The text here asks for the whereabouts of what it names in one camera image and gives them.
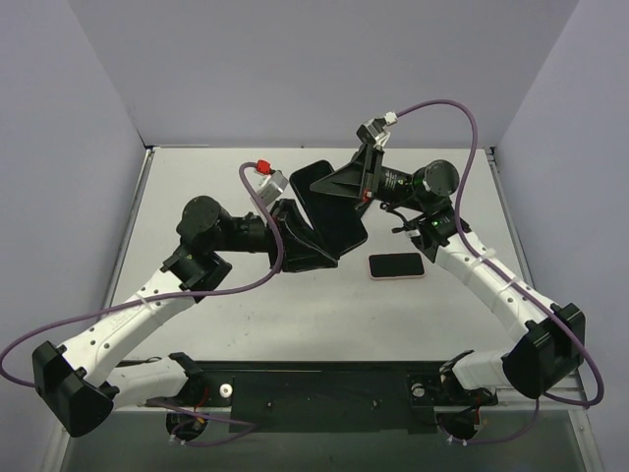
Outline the black phone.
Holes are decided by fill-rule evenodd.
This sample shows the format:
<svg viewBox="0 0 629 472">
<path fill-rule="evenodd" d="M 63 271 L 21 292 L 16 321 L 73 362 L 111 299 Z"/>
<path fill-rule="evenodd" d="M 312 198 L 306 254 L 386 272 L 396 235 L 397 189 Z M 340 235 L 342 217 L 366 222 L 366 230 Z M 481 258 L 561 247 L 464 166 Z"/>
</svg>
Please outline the black phone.
<svg viewBox="0 0 629 472">
<path fill-rule="evenodd" d="M 319 160 L 293 172 L 289 183 L 325 251 L 334 259 L 340 259 L 364 244 L 368 232 L 349 199 L 311 189 L 312 183 L 332 172 L 328 161 Z"/>
</svg>

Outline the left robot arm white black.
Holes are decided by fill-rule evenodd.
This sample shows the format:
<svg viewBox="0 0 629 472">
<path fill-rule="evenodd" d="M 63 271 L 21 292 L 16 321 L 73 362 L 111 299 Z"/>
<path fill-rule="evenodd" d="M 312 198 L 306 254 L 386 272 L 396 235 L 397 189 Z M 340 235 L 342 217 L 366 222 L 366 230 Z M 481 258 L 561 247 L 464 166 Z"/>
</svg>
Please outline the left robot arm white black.
<svg viewBox="0 0 629 472">
<path fill-rule="evenodd" d="M 326 196 L 254 202 L 260 215 L 233 216 L 211 197 L 190 200 L 176 228 L 179 246 L 140 290 L 80 334 L 33 350 L 34 389 L 71 437 L 92 432 L 120 407 L 200 398 L 202 371 L 185 354 L 143 367 L 120 364 L 173 317 L 222 294 L 232 267 L 221 253 L 266 253 L 272 274 L 337 265 L 345 233 L 340 205 Z"/>
</svg>

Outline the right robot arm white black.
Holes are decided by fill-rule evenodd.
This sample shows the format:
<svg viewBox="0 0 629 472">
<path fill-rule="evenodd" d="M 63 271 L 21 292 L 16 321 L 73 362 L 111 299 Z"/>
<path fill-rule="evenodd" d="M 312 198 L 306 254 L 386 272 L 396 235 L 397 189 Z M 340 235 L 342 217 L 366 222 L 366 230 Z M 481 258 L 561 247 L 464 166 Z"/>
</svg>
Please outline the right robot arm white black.
<svg viewBox="0 0 629 472">
<path fill-rule="evenodd" d="M 432 263 L 454 275 L 497 317 L 514 342 L 506 352 L 466 351 L 440 369 L 439 390 L 460 402 L 474 390 L 511 386 L 538 399 L 584 361 L 585 316 L 542 296 L 506 267 L 464 220 L 455 218 L 451 197 L 459 188 L 456 167 L 435 160 L 409 174 L 385 167 L 381 148 L 363 144 L 351 161 L 314 181 L 321 195 L 353 201 L 378 200 L 383 209 L 406 208 L 418 217 L 405 233 Z"/>
</svg>

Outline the phone in pink case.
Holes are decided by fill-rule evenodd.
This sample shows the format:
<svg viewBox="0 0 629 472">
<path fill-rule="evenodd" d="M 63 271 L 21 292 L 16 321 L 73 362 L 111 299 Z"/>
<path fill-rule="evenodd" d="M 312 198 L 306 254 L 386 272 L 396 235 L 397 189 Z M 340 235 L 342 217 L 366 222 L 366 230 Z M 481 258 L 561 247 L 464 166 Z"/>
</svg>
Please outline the phone in pink case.
<svg viewBox="0 0 629 472">
<path fill-rule="evenodd" d="M 421 278 L 426 274 L 419 253 L 370 255 L 368 265 L 374 280 Z"/>
</svg>

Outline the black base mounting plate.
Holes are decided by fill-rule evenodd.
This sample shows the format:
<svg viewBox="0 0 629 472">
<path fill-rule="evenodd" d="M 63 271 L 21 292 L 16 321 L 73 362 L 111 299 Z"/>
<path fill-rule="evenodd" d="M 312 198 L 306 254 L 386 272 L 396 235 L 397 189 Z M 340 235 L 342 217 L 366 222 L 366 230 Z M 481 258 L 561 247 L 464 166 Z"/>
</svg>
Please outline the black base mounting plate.
<svg viewBox="0 0 629 472">
<path fill-rule="evenodd" d="M 190 361 L 178 407 L 227 407 L 261 433 L 431 433 L 497 403 L 486 389 L 449 393 L 437 361 Z"/>
</svg>

